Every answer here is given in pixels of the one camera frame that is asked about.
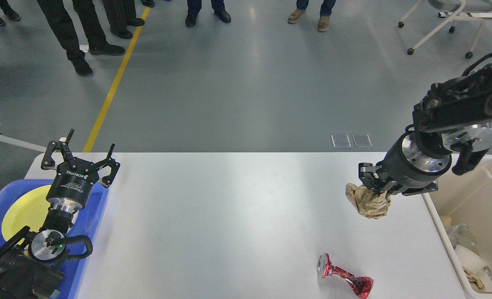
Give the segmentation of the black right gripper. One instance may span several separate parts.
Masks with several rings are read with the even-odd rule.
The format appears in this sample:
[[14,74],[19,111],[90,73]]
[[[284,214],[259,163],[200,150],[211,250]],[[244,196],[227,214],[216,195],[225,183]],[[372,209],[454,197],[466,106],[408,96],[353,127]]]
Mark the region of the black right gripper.
[[436,180],[449,170],[452,157],[449,154],[439,158],[425,155],[413,138],[413,133],[404,133],[378,165],[358,164],[358,177],[368,190],[404,196],[438,190]]

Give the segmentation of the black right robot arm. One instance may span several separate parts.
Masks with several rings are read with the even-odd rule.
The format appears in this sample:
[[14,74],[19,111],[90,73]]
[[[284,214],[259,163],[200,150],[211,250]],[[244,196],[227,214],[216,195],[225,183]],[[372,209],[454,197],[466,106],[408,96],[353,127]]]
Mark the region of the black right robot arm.
[[447,171],[461,176],[476,168],[492,147],[492,53],[432,84],[412,119],[383,160],[358,165],[360,181],[377,195],[436,191]]

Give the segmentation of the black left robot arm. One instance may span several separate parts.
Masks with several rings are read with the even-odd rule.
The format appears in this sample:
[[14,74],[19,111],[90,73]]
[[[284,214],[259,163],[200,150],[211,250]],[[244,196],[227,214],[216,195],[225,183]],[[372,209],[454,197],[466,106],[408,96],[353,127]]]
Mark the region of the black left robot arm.
[[85,235],[68,236],[75,214],[84,209],[92,188],[108,188],[120,164],[113,158],[115,144],[105,159],[91,162],[73,155],[69,142],[52,140],[44,152],[41,169],[56,170],[46,200],[50,206],[38,232],[27,225],[0,247],[0,299],[48,299],[64,278],[60,267],[93,252]]

